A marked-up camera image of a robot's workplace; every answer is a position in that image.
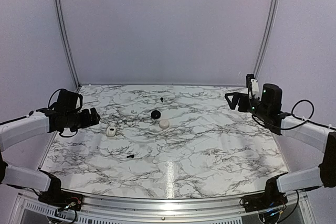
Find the cream oval earbud case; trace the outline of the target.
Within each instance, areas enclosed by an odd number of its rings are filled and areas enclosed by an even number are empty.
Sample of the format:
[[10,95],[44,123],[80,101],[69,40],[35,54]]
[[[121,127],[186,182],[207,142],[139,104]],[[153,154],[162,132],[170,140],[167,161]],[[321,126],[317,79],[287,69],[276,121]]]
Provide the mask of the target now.
[[106,130],[106,135],[108,137],[114,137],[116,135],[116,128],[114,126],[108,126]]

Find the black round earbud case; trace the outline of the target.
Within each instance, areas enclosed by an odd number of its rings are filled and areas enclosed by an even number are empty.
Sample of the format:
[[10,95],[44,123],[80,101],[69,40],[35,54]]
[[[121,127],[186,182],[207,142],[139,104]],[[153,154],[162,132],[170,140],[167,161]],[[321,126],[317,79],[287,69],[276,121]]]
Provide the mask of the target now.
[[157,119],[159,119],[160,117],[161,117],[161,112],[160,112],[160,111],[158,111],[158,110],[153,110],[153,111],[151,112],[151,118],[152,118],[152,119],[157,120]]

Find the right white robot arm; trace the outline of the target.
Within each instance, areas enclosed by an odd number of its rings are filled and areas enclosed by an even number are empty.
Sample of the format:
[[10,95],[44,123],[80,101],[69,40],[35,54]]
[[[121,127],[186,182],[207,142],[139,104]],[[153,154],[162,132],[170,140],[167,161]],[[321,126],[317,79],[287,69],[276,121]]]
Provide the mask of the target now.
[[310,191],[320,187],[335,187],[335,130],[330,126],[298,118],[292,112],[281,111],[282,90],[266,83],[258,89],[256,79],[247,84],[247,92],[225,94],[229,108],[251,113],[252,119],[270,132],[294,138],[323,153],[317,167],[284,173],[266,181],[264,192],[253,199],[265,207],[271,207],[291,190]]

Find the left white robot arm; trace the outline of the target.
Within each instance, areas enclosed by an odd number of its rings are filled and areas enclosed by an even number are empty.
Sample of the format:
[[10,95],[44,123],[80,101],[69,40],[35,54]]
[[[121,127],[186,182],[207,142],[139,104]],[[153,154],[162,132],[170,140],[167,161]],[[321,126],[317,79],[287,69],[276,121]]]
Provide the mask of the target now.
[[[1,123],[1,151],[32,137],[58,132],[64,136],[68,129],[76,135],[79,129],[95,126],[100,115],[95,108],[84,109],[83,96],[66,89],[55,91],[55,102],[47,107],[30,111],[27,115]],[[56,206],[65,204],[70,198],[61,190],[61,181],[43,170],[33,170],[11,165],[1,160],[1,184],[19,189],[39,191],[39,200]]]

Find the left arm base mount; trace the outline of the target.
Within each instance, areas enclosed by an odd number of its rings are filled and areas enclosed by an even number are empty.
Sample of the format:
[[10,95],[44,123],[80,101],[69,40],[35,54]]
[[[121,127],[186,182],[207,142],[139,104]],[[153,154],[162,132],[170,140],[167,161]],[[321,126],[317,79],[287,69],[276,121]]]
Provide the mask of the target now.
[[83,195],[62,190],[60,179],[55,177],[51,178],[47,191],[41,191],[39,193],[38,200],[57,207],[57,211],[79,211],[82,206]]

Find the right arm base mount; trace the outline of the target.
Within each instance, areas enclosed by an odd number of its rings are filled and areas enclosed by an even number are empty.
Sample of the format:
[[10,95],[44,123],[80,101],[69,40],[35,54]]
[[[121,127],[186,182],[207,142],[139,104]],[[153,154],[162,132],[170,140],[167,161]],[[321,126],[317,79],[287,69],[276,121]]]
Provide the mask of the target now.
[[281,193],[277,186],[277,179],[285,175],[280,174],[274,176],[266,181],[265,189],[262,193],[254,193],[242,196],[239,204],[246,212],[260,211],[277,206],[284,206],[287,202],[285,193]]

